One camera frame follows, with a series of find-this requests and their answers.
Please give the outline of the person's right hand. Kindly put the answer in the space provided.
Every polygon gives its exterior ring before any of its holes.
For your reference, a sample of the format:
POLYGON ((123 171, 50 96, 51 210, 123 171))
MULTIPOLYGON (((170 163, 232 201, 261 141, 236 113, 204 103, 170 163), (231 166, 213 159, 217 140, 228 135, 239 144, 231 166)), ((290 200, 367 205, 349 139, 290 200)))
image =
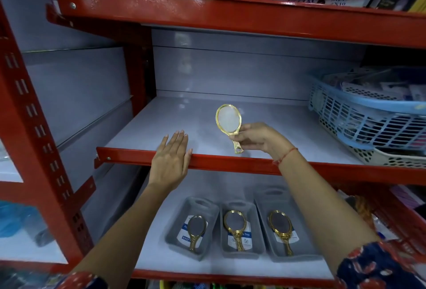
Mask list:
POLYGON ((256 135, 229 136, 232 141, 241 145, 243 150, 259 150, 270 155, 272 160, 278 164, 297 148, 280 132, 273 127, 263 123, 255 122, 256 135))

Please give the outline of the person's left hand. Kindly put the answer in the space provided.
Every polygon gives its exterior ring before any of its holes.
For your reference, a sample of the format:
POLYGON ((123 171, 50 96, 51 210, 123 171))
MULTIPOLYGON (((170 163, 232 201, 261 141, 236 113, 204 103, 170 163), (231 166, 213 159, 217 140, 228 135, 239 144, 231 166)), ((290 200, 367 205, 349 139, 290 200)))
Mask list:
POLYGON ((167 148, 169 157, 166 159, 156 159, 154 155, 151 162, 150 177, 148 187, 156 189, 164 194, 169 194, 171 191, 182 182, 186 177, 188 170, 183 170, 183 157, 186 153, 189 137, 184 131, 183 141, 177 153, 174 153, 174 141, 179 131, 176 131, 173 136, 168 138, 167 148))

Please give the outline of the gold oval hand mirror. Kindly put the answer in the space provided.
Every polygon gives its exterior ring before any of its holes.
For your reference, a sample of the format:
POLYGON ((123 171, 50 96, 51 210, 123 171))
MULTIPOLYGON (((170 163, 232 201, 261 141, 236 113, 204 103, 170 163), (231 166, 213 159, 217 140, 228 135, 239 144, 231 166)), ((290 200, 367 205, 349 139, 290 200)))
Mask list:
POLYGON ((216 125, 227 136, 239 134, 242 125, 242 116, 232 104, 223 104, 216 111, 216 125))
POLYGON ((290 218, 282 211, 272 210, 268 216, 268 222, 274 234, 278 236, 284 245, 284 251, 287 256, 293 256, 293 250, 290 247, 290 239, 293 233, 293 225, 290 218))
POLYGON ((190 252, 195 252, 196 243, 204 235, 206 227, 205 218, 201 215, 194 215, 189 219, 187 231, 190 239, 190 252))
POLYGON ((236 244, 237 251, 243 252, 242 235, 246 230, 247 221, 241 211, 229 210, 223 217, 224 228, 231 233, 236 244))

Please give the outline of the person's left forearm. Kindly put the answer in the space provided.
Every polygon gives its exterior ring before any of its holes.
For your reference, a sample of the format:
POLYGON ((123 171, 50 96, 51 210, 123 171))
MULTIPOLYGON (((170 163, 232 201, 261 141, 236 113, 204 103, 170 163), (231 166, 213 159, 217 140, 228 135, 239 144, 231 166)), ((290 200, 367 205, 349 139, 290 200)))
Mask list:
POLYGON ((147 185, 70 273, 88 271, 103 278, 109 289, 127 289, 149 228, 168 195, 147 185))

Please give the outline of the person's right forearm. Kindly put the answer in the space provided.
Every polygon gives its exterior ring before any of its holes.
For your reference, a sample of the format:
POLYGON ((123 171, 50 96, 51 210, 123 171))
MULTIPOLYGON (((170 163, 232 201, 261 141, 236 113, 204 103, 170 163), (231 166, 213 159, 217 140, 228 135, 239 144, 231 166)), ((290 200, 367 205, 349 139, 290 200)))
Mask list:
POLYGON ((379 240, 298 150, 289 153, 278 168, 333 275, 350 252, 379 240))

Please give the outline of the grey plastic tray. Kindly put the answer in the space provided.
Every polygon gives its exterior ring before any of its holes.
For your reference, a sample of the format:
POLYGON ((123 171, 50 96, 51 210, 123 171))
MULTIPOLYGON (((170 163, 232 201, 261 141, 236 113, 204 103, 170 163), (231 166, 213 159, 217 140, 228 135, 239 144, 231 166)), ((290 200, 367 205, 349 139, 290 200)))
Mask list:
POLYGON ((244 200, 228 200, 220 204, 221 235, 220 247, 224 258, 228 259, 258 259, 265 253, 265 244, 259 222, 257 208, 254 203, 244 200), (242 235, 244 251, 237 251, 234 239, 223 225, 223 217, 229 210, 241 211, 247 221, 247 227, 242 235))
POLYGON ((213 230, 219 217, 219 206, 206 198, 187 197, 165 234, 164 241, 169 248, 191 259, 202 261, 210 250, 213 242, 213 230), (190 239, 187 231, 189 219, 194 215, 205 218, 207 227, 204 235, 198 240, 195 252, 189 251, 190 239))
POLYGON ((292 198, 288 189, 283 186, 266 186, 253 193, 254 203, 262 224, 264 239, 271 260, 278 262, 296 262, 321 260, 322 255, 315 247, 312 235, 308 230, 306 222, 292 198), (290 239, 290 247, 293 256, 287 256, 284 245, 271 229, 268 216, 270 211, 279 210, 284 212, 291 220, 293 233, 290 239))

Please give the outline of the light blue plastic basket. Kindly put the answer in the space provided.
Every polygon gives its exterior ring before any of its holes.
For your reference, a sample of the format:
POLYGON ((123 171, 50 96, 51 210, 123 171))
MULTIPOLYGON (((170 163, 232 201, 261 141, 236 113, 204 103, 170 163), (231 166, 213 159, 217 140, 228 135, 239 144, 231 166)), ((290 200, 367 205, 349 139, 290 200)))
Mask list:
POLYGON ((362 150, 381 147, 426 152, 426 101, 364 98, 321 81, 323 75, 350 70, 309 73, 312 81, 309 109, 330 124, 338 139, 349 146, 362 150))

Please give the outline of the pile of white packets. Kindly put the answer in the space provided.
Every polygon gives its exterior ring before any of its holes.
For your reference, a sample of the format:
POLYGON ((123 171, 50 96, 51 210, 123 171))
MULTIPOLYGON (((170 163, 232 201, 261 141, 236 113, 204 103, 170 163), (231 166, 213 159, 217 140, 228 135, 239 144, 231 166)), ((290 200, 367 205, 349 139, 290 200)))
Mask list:
POLYGON ((356 68, 323 75, 321 81, 364 98, 426 101, 426 67, 356 68))

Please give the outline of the red metal shelf rack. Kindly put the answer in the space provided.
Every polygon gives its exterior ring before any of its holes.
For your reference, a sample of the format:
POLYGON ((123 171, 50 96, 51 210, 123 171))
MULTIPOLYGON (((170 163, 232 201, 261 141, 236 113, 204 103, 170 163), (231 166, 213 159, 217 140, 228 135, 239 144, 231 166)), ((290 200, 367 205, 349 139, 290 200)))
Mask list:
MULTIPOLYGON (((18 268, 66 272, 93 246, 81 207, 93 197, 93 178, 73 190, 52 135, 53 124, 24 65, 13 33, 12 18, 0 0, 0 138, 10 149, 23 182, 0 180, 0 198, 40 206, 64 254, 59 262, 14 261, 18 268)), ((44 4, 45 20, 123 43, 125 96, 131 96, 132 114, 148 114, 145 66, 154 66, 152 29, 212 30, 213 33, 253 34, 255 38, 307 39, 332 43, 361 43, 426 50, 426 15, 346 6, 289 3, 283 0, 54 0, 44 4)), ((426 170, 380 168, 357 164, 321 163, 313 167, 333 185, 376 183, 426 186, 426 170)))

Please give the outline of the cream plastic basket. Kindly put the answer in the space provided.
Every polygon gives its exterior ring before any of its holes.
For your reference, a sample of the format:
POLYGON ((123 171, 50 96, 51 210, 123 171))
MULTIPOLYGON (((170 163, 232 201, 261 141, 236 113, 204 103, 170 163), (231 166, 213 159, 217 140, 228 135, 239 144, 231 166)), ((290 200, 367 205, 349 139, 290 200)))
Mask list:
POLYGON ((339 140, 336 130, 321 117, 319 117, 319 125, 365 165, 426 169, 426 155, 421 151, 381 147, 373 148, 372 150, 362 150, 348 146, 339 140))

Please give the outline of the clear plastic packet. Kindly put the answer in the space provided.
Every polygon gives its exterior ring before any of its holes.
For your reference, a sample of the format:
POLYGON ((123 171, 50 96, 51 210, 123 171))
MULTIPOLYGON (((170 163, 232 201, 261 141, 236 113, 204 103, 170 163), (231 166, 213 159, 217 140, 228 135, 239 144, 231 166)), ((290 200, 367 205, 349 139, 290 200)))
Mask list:
POLYGON ((54 241, 47 224, 40 213, 33 216, 34 240, 38 247, 45 247, 54 241))

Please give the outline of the white printed packet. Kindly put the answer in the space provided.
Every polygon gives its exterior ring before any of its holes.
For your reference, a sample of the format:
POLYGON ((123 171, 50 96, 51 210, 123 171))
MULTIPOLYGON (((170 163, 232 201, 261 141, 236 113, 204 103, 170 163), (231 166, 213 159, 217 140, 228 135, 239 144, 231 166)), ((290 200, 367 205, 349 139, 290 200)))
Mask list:
POLYGON ((330 6, 366 7, 370 0, 283 0, 289 3, 321 4, 330 6))

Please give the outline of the floral blue red sleeve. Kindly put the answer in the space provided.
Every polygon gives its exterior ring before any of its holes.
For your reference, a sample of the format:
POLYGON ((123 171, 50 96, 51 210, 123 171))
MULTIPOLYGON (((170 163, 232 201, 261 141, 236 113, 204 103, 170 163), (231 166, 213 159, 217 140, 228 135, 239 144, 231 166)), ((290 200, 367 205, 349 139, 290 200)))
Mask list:
POLYGON ((64 276, 53 289, 109 289, 109 285, 93 273, 78 271, 64 276))
POLYGON ((388 243, 372 242, 354 249, 342 260, 335 276, 336 289, 426 289, 412 256, 388 243))

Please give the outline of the pink packet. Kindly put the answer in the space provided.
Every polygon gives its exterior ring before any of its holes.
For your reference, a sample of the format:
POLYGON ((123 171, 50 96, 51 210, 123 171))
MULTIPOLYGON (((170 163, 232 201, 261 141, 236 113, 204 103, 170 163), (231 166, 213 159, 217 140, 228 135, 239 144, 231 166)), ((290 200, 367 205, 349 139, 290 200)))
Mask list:
POLYGON ((408 209, 415 210, 426 204, 426 201, 421 199, 412 190, 405 185, 394 185, 390 187, 391 193, 397 197, 399 201, 408 209))

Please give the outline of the red plastic basket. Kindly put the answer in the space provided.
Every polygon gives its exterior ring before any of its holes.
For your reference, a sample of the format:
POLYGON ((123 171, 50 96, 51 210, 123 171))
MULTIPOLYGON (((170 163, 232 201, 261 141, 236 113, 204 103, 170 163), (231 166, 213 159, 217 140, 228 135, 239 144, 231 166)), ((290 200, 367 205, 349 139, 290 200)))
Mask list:
POLYGON ((358 215, 393 248, 426 264, 426 222, 391 193, 390 186, 376 183, 338 184, 334 186, 358 215))

